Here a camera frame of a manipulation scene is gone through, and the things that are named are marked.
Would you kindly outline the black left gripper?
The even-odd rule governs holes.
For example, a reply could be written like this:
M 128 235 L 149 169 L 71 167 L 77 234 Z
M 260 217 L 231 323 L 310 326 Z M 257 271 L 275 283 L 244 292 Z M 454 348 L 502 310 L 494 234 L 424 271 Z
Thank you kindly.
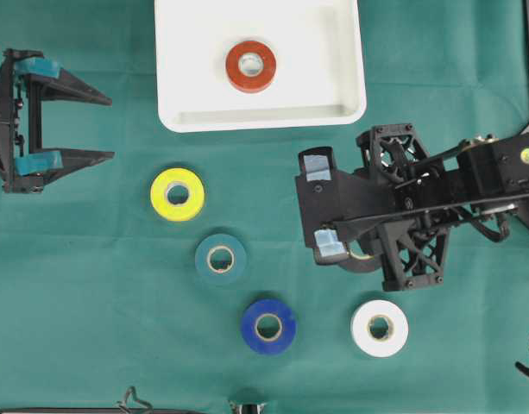
M 7 49 L 0 65 L 0 178 L 7 193 L 37 193 L 46 185 L 114 157 L 114 152 L 51 148 L 14 160 L 16 100 L 14 71 L 28 99 L 72 101 L 111 106 L 112 99 L 75 77 L 55 60 L 31 50 Z

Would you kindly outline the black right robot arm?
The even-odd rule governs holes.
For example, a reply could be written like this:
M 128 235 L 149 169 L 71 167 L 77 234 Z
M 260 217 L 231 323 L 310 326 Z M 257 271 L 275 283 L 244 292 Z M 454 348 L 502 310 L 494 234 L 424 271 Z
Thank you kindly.
M 362 240 L 381 260 L 386 292 L 440 285 L 452 229 L 468 224 L 492 242 L 508 218 L 529 229 L 529 133 L 464 140 L 430 155 L 410 124 L 376 126 L 356 140 L 368 179 L 389 197 L 364 214 Z

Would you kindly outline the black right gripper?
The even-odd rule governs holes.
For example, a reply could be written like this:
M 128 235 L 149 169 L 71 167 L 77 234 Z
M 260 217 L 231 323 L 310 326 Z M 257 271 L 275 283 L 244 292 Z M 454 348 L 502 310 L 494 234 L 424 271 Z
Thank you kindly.
M 379 258 L 386 292 L 441 285 L 450 225 L 459 219 L 450 174 L 410 124 L 380 125 L 356 140 L 370 183 L 359 192 L 372 204 L 355 221 L 357 239 Z

